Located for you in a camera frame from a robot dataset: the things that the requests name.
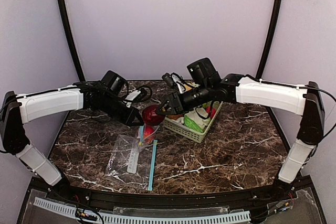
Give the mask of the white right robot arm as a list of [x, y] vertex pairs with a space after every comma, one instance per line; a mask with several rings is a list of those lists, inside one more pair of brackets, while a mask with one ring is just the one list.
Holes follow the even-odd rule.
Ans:
[[221, 78], [209, 58], [193, 62], [187, 69], [198, 86], [184, 93], [166, 95], [156, 114], [184, 114], [206, 102], [218, 101], [262, 105], [301, 116], [296, 140], [277, 176], [282, 183], [294, 181], [313, 151], [328, 136], [324, 131], [325, 110], [321, 96], [327, 92], [315, 82], [294, 85], [233, 73]]

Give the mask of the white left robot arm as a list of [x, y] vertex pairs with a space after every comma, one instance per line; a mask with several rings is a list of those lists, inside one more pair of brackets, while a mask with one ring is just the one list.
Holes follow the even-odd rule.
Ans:
[[33, 130], [46, 133], [42, 126], [66, 112], [82, 109], [101, 111], [126, 126], [141, 126], [142, 116], [133, 107], [133, 103], [141, 102], [138, 93], [119, 95], [128, 86], [126, 79], [108, 71], [98, 81], [80, 81], [35, 93], [8, 91], [1, 106], [1, 152], [18, 158], [51, 187], [66, 184], [66, 176], [46, 157], [45, 151], [39, 150], [40, 145], [30, 140], [35, 136]]

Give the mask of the dark red apple toy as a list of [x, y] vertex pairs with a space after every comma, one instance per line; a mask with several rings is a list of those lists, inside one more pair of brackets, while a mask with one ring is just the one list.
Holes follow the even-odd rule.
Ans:
[[165, 117], [163, 115], [156, 114], [157, 108], [158, 108], [157, 104], [150, 105], [150, 106], [147, 106], [142, 111], [142, 119], [145, 124], [150, 125], [150, 126], [157, 126], [164, 121]]

